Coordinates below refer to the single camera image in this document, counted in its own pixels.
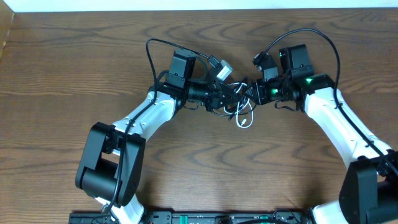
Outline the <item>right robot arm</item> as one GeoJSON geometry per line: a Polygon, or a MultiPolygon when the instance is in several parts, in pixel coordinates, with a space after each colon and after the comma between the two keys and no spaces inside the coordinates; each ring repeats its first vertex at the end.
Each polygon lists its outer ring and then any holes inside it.
{"type": "Polygon", "coordinates": [[[377,138],[346,104],[327,74],[315,74],[305,45],[254,57],[263,78],[245,95],[257,105],[293,101],[341,156],[347,173],[337,200],[310,209],[303,223],[384,223],[397,219],[397,151],[377,138]]]}

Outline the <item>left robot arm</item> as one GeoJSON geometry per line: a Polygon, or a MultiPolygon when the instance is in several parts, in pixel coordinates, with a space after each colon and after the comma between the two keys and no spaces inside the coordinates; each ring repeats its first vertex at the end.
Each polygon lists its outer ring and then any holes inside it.
{"type": "Polygon", "coordinates": [[[170,121],[186,102],[207,111],[240,101],[223,82],[233,71],[225,60],[209,56],[211,67],[204,77],[193,79],[197,52],[177,49],[168,70],[154,77],[146,99],[113,124],[92,126],[75,177],[75,185],[102,203],[99,213],[72,213],[70,223],[139,223],[144,207],[136,190],[141,178],[146,142],[170,121]]]}

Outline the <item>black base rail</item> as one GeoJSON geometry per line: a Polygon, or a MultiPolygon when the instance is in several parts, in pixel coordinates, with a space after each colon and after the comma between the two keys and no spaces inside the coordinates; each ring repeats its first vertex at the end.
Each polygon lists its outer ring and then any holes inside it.
{"type": "MultiPolygon", "coordinates": [[[[219,224],[242,223],[254,220],[256,223],[314,223],[311,215],[278,209],[266,213],[199,213],[149,211],[143,214],[138,224],[219,224]]],[[[71,213],[68,224],[121,223],[114,215],[99,213],[71,213]]]]}

